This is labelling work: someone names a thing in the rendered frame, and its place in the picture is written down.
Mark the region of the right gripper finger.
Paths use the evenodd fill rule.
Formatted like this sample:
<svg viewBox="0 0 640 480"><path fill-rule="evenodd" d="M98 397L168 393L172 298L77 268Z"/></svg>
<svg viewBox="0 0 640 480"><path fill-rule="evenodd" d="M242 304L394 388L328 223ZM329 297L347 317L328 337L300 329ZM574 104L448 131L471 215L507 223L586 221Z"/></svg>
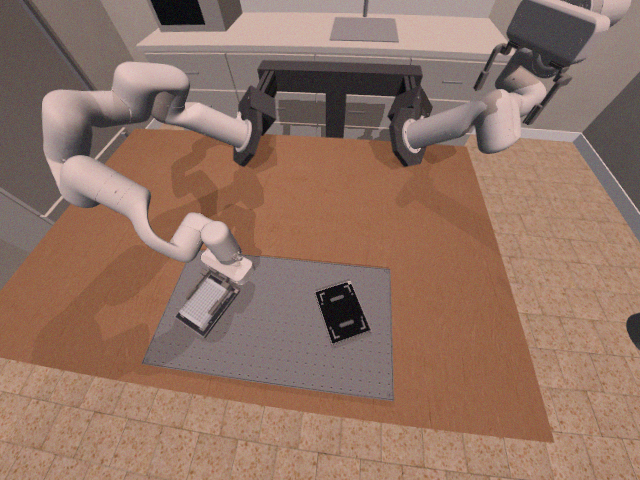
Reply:
<svg viewBox="0 0 640 480"><path fill-rule="evenodd" d="M206 278L208 277L210 274L214 273L217 276L219 276L219 272L215 269L213 269L212 267L209 267L208 270L206 269L202 269L200 271L200 273L202 274L202 276L198 279L198 281L192 286L192 288L186 293L186 295L184 296L184 298L186 298L187 300L189 300L194 293L199 289L198 286L200 285L200 283ZM206 276L206 277L205 277Z"/></svg>
<svg viewBox="0 0 640 480"><path fill-rule="evenodd" d="M219 300L217 300L214 305L210 308L210 310L208 311L208 314L210 314L211 316L213 316L215 314L215 312L218 310L218 308L222 305L222 302L224 301L224 299L227 297L227 295L230 293L230 291L232 290L232 286L231 284L229 284L228 282L230 281L230 278L225 276L222 273L219 273L219 276L221 278L224 279L224 281L221 283L221 286L226 288L225 293L221 296L221 298Z"/></svg>

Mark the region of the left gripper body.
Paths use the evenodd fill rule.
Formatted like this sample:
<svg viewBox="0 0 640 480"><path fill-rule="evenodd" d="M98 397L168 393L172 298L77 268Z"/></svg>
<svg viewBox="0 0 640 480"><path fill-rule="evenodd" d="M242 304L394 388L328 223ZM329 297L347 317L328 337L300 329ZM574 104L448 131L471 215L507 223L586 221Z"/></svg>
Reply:
<svg viewBox="0 0 640 480"><path fill-rule="evenodd" d="M580 63L610 27L592 9L593 0L522 0L507 37L562 66Z"/></svg>

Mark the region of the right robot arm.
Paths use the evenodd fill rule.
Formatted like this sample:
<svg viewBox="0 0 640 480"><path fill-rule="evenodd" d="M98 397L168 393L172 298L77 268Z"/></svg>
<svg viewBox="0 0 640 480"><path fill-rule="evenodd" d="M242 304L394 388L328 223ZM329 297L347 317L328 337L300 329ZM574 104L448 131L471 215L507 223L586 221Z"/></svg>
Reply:
<svg viewBox="0 0 640 480"><path fill-rule="evenodd" d="M174 66L124 62L114 72L111 91L49 92L42 101L43 150L58 189L69 203L82 208L102 204L128 217L146 245L177 261L194 260L204 243L221 264L230 265L243 257L225 223L192 212L167 242L149 223L151 192L90 157L92 126L141 123L151 115L242 153L250 140L251 122L243 121L240 112L234 119L204 104L186 102L189 90L189 78Z"/></svg>

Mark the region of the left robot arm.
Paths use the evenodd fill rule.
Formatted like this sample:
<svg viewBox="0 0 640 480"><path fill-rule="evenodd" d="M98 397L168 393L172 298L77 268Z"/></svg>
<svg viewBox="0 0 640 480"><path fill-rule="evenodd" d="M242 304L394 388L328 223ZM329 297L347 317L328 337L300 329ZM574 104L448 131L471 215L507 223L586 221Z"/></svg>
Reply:
<svg viewBox="0 0 640 480"><path fill-rule="evenodd" d="M607 16L611 27L626 14L631 1L593 0L592 11ZM406 149L418 153L422 147L462 137L473 125L480 152L509 148L521 137L520 117L546 96L543 83L520 65L539 78L550 78L559 72L548 65L550 61L527 48L516 50L495 82L497 90L433 116L407 120L402 129Z"/></svg>

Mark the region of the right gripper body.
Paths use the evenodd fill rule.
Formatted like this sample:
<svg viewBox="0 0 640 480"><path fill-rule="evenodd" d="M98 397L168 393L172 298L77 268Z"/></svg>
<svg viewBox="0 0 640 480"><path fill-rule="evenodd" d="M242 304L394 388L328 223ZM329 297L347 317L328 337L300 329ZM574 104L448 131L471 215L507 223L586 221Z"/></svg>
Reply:
<svg viewBox="0 0 640 480"><path fill-rule="evenodd" d="M242 256L243 257L243 256ZM212 252L207 248L201 255L201 260L206 266L212 267L219 273L229 277L233 282L243 285L255 272L255 266L251 260L243 257L242 261L237 261L230 265L221 264ZM239 282L239 283L238 283Z"/></svg>

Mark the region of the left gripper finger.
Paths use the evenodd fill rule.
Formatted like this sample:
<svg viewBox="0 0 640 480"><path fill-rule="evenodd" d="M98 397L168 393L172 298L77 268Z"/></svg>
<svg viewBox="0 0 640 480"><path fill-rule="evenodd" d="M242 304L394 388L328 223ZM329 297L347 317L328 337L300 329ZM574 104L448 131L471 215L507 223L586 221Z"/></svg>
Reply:
<svg viewBox="0 0 640 480"><path fill-rule="evenodd" d="M557 73L557 75L555 76L555 78L553 79L554 82L556 82L553 87L551 88L551 90L548 92L548 94L545 96L545 98L543 99L543 101L541 103L535 104L534 107L531 109L531 111L529 112L529 114L526 116L526 118L524 119L523 123L527 124L527 125L531 125L533 124L533 122L536 120L536 118L540 115L540 113L543 111L543 109L546 107L546 105L549 103L549 101L552 99L552 97L555 95L555 93L558 91L558 89L562 86L567 85L571 79L573 78L572 76L566 74L565 72L570 68L569 66L562 66L554 61L551 60L551 62L548 64L549 66L559 70L559 72Z"/></svg>
<svg viewBox="0 0 640 480"><path fill-rule="evenodd" d="M485 81L486 81L486 79L487 79L487 77L489 75L488 71L489 71L489 69L490 69L495 57L497 56L497 54L501 53L503 55L508 55L510 53L510 51L512 50L512 47L515 48L515 49L525 48L525 47L523 47L523 46L521 46L521 45L519 45L519 44L517 44L515 42L512 42L511 40L509 40L507 44L506 43L498 44L493 49L493 51L492 51L492 53L491 53L491 55L490 55L490 57L489 57L489 59L488 59L488 61L486 63L486 66L485 66L484 70L481 71L481 73L480 73L480 75L479 75L479 77L477 79L477 82L476 82L476 84L474 86L475 91L478 91L478 90L482 89L482 87L483 87L483 85L484 85L484 83L485 83Z"/></svg>

